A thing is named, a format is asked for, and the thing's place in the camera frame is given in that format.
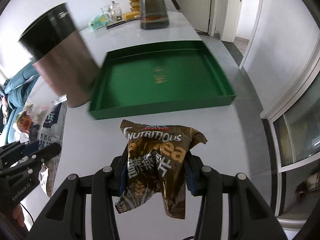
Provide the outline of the person hand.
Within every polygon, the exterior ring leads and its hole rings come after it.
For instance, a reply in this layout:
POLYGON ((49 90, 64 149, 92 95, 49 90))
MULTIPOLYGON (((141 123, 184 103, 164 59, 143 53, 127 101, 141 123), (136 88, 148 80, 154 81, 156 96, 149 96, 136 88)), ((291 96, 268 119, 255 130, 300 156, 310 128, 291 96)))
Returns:
POLYGON ((13 219, 17 220, 20 227, 25 227, 24 223, 24 214, 21 208, 21 205, 18 204, 12 211, 12 217, 13 219))

